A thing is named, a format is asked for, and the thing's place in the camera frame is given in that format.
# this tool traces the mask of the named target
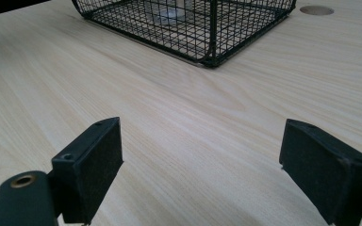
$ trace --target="light wood tabletop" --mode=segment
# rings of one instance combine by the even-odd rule
[[[0,185],[48,172],[111,117],[124,164],[92,225],[326,225],[278,157],[288,118],[362,152],[362,0],[298,0],[215,70],[89,23],[70,0],[0,14]]]

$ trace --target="wood grain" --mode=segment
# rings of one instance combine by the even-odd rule
[[[71,1],[0,15],[0,184],[49,171],[114,116],[125,162],[93,225],[326,225],[278,155],[287,118],[362,152],[362,1],[299,1],[217,70],[88,23]]]

